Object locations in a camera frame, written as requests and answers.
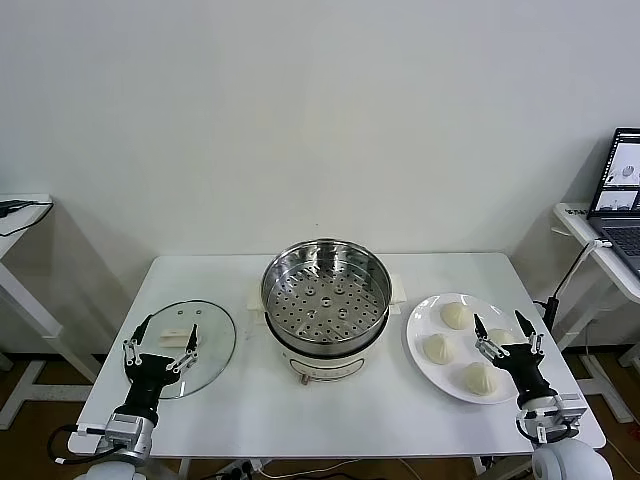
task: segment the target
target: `black cable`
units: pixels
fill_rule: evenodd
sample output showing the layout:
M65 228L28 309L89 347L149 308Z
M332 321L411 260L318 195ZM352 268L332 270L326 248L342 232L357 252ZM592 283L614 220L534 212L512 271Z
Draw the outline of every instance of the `black cable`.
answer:
M53 202L36 202L35 200L3 200L0 201L0 218L5 218L26 207L34 205L51 205Z
M485 468L485 470L489 470L496 464L496 461L492 456L489 455L480 457L480 463Z
M38 223L40 223L42 220L44 220L44 219L47 217L47 215L49 215L49 212L50 212L50 211L51 211L51 209L53 208L53 202L50 202L50 203L44 203L44 202L33 202L33 203L29 203L29 204L27 204L27 205L24 205L24 207L29 207L29 206L31 206L31 205L49 205L49 208L47 208L47 209L45 210L45 212L42 214L42 216L41 216L38 220L36 220L35 222L31 222L29 225L25 225L25 226L23 226L23 227L16 228L15 230L13 230L13 231L11 231L11 232L9 232L9 233L0 233L0 237L9 237L9 236L13 235L14 233L21 232L22 230L26 230L27 228L31 228L31 227L33 227L33 226L37 225L37 224L38 224Z
M47 440L47 455L49 455L51 461L60 464L60 462L58 461L59 457L53 452L53 442L55 441L56 437L62 432L75 433L77 431L78 425L62 425L56 428L51 433L51 435L49 435L49 440ZM104 430L100 428L87 428L87 433L90 435L104 435ZM95 460L100 460L101 458L107 457L117 452L118 450L122 450L123 448L125 448L125 445L116 445L105 452L91 455L89 457L62 458L62 465L82 465L84 463L90 463Z
M247 480L253 480L251 472L253 471L253 466L251 462L243 462L242 463L242 471L247 474Z
M522 427L520 426L520 422L518 422L518 420L516 420L516 428L518 429L518 432L520 432L520 435L522 435L524 438L529 440L531 443L533 443L535 445L538 445L540 443L540 442L538 442L538 439L536 437L532 437L527 432L522 430Z
M564 432L562 432L562 434L560 436L558 436L556 438L553 438L551 440L547 440L547 443L559 442L560 440L564 440L565 438L567 438L571 434L571 424L568 421L564 421L564 422L562 422L562 425L565 426L566 430ZM516 420L516 428L518 429L518 432L520 432L520 435L522 435L524 438L529 440L531 443L533 443L534 445L540 445L540 441L538 440L538 438L537 437L532 437L527 432L525 432L522 429L522 427L520 426L520 422L518 422L518 420Z

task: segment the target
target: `white wall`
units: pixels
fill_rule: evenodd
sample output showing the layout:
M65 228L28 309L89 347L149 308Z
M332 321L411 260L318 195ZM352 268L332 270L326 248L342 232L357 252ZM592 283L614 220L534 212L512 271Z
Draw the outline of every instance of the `white wall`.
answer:
M2 2L0 190L52 193L129 298L158 254L327 235L503 250L542 291L566 263L545 255L549 207L571 185L588 197L592 179L574 180L594 146L640 124L639 14L622 0Z

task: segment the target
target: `glass lid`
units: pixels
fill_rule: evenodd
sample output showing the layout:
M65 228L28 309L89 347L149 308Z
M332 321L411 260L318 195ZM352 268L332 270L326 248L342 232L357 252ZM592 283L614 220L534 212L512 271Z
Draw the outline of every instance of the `glass lid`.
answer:
M181 398L206 387L231 360L236 346L233 320L222 307L203 300L174 303L150 315L138 350L179 360L186 353L194 325L197 358L181 370L178 382L164 387L162 399Z

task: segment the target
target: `table leg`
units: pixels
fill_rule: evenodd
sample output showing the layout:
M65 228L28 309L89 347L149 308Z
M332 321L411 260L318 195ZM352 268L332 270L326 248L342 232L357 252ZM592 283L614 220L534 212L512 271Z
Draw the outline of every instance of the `table leg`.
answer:
M633 416L618 394L604 369L593 355L580 355L580 361L592 378L578 380L578 386L584 395L602 395L618 423L633 422Z
M560 351L567 348L599 311L602 299L617 287L608 277L602 276L576 305L555 325L551 334Z
M476 475L480 475L487 471L487 469L484 468L484 465L482 465L482 459L480 457L471 457L471 461L473 462L473 468L476 471Z
M42 372L45 362L31 362L11 395L0 410L0 430L7 430L27 400L84 402L91 391L90 385L37 385L36 379Z
M640 343L636 343L618 359L618 363L623 367L631 367L634 359L640 358Z
M13 362L0 353L0 370L8 372L13 368Z
M189 467L191 466L190 458L180 460L180 468L178 469L178 480L187 480L189 478Z
M478 475L477 480L509 480L531 468L531 455L505 457L489 470Z
M631 360L631 366L635 368L638 375L640 375L640 358L634 358Z
M18 314L36 330L65 360L89 381L95 382L100 363L78 344L63 335L63 327L38 300L0 263L0 297L12 305Z

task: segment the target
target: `perforated steamer tray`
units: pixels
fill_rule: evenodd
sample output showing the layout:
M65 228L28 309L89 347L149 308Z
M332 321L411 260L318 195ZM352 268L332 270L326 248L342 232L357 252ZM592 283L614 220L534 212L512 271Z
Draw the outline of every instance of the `perforated steamer tray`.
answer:
M261 296L267 324L281 343L303 355L337 358L381 333L391 280L363 247L322 239L278 255L265 271Z

